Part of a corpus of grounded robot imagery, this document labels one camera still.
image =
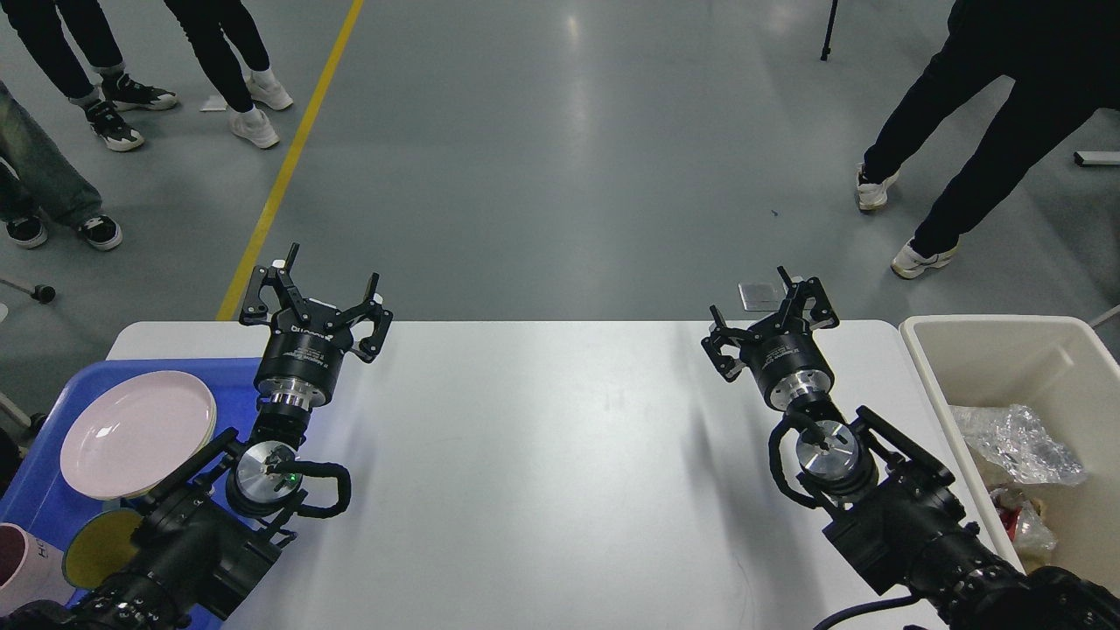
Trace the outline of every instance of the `yellow floor line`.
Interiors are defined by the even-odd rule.
[[[283,165],[280,166],[280,173],[277,175],[276,183],[272,184],[269,198],[264,202],[264,210],[261,211],[261,216],[256,220],[256,228],[253,229],[253,234],[249,238],[249,245],[245,247],[245,252],[241,254],[241,262],[237,263],[237,270],[233,274],[230,288],[225,291],[225,299],[222,300],[222,307],[217,312],[217,319],[235,318],[237,308],[241,306],[241,298],[245,293],[245,285],[249,282],[249,275],[256,266],[261,248],[264,247],[264,239],[269,235],[269,230],[272,228],[272,220],[276,219],[280,202],[283,201],[283,195],[288,192],[288,184],[296,172],[296,164],[299,163],[299,156],[304,152],[304,145],[307,143],[307,137],[311,133],[311,127],[319,114],[319,106],[323,104],[323,99],[330,86],[330,80],[335,76],[338,61],[346,49],[346,43],[349,40],[351,31],[354,30],[354,22],[357,21],[363,2],[364,0],[354,0],[351,4],[349,12],[346,15],[346,21],[343,22],[343,28],[338,31],[338,38],[335,39],[334,48],[330,49],[330,57],[327,58],[327,65],[323,68],[323,74],[319,75],[319,83],[315,86],[315,92],[311,94],[311,101],[307,104],[307,111],[304,112],[304,118],[299,122],[299,130],[296,131],[291,147],[288,148],[288,155],[283,159]]]

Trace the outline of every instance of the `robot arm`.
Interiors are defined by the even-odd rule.
[[[298,249],[293,244],[282,263],[254,271],[242,307],[242,324],[272,328],[254,379],[258,416],[245,442],[225,429],[139,499],[143,520],[131,538],[137,555],[77,604],[67,610],[34,602],[0,618],[0,628],[171,630],[190,623],[195,604],[225,620],[296,539],[284,529],[291,517],[332,518],[346,510],[347,470],[299,461],[296,451],[311,409],[330,401],[345,353],[373,361],[392,313],[374,293],[376,275],[362,303],[345,313],[304,298],[289,275]],[[271,321],[259,295],[265,286],[280,302]],[[355,346],[351,326],[362,319],[373,321],[374,333]],[[232,511],[212,499],[222,476]],[[305,476],[335,479],[337,501],[326,508],[306,504]]]
[[[786,298],[776,313],[739,330],[712,306],[711,334],[701,346],[727,381],[749,368],[763,400],[782,411],[769,441],[774,481],[797,503],[829,513],[823,532],[859,576],[880,595],[906,586],[912,597],[894,603],[924,599],[953,630],[1120,629],[1120,600],[1107,590],[1056,567],[1025,576],[986,548],[980,527],[960,522],[965,513],[949,490],[952,473],[928,452],[867,407],[852,423],[843,418],[829,396],[832,371],[812,339],[813,330],[839,319],[816,278],[778,272]],[[722,354],[727,346],[738,355]],[[778,446],[790,430],[799,433],[796,479],[805,494],[792,489],[782,467]],[[818,628],[850,617],[833,615]]]

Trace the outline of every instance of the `concrete floor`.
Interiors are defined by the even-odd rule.
[[[60,229],[38,250],[0,245],[0,272],[59,294],[41,306],[0,289],[0,389],[29,411],[128,324],[216,316],[352,8],[246,0],[297,103],[271,114],[286,141],[260,151],[198,112],[216,92],[161,3],[102,4],[133,75],[183,105],[128,113],[149,142],[112,154],[15,33],[0,38],[0,78],[125,231],[108,254]],[[888,262],[1009,82],[946,120],[888,210],[856,210],[856,165],[943,41],[949,7],[841,2],[823,63],[828,6],[809,0],[366,2],[259,261],[299,241],[304,294],[347,306],[375,270],[407,321],[702,319],[712,303],[734,313],[736,285],[776,281],[778,265],[821,277],[842,318],[1092,318],[1120,302],[1120,169],[1072,154],[1117,148],[1114,111],[1035,167],[941,271],[904,281]],[[1113,352],[1117,328],[1100,331]]]

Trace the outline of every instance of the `white cup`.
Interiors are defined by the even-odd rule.
[[[65,604],[73,595],[63,553],[16,524],[0,522],[0,615],[38,600]]]

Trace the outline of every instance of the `shoe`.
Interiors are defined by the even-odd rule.
[[[140,108],[144,110],[169,110],[179,102],[175,92],[168,92],[151,85],[132,81],[132,77],[121,73],[114,77],[105,76],[101,82],[101,91],[106,101],[112,101],[116,111],[129,111]]]
[[[264,103],[270,109],[280,111],[291,106],[292,100],[288,92],[279,82],[271,87],[261,87],[252,76],[245,80],[245,87],[249,87],[249,95],[254,101]]]
[[[93,219],[87,219],[85,223],[82,223],[82,225],[78,226],[77,233],[85,239],[85,242],[90,243],[93,249],[101,251],[109,251],[121,244],[121,241],[124,240],[124,234],[121,233],[121,226],[104,214],[99,214]]]
[[[230,114],[230,131],[233,131],[234,136],[256,145],[259,149],[267,149],[280,141],[276,129],[272,129],[272,123],[269,122],[269,117],[256,108],[245,113],[232,112]]]
[[[859,195],[859,210],[870,212],[887,205],[887,188],[898,180],[898,172],[887,177],[881,184],[866,183],[864,177],[864,165],[859,165],[856,172],[856,194]]]
[[[113,105],[105,101],[97,101],[86,108],[85,119],[90,121],[93,132],[105,141],[111,151],[131,151],[143,145],[143,136],[124,122]]]
[[[912,242],[913,241],[906,241],[906,244],[903,245],[898,256],[895,256],[895,259],[890,261],[890,270],[894,271],[896,276],[905,280],[913,280],[914,278],[917,278],[924,274],[926,269],[941,269],[942,267],[949,265],[949,262],[953,259],[953,256],[956,254],[956,248],[960,247],[953,245],[953,249],[949,251],[943,251],[941,253],[935,253],[930,258],[925,258],[914,251],[914,248],[911,247]]]
[[[22,216],[8,222],[8,237],[16,247],[35,249],[47,242],[47,226],[38,216]]]

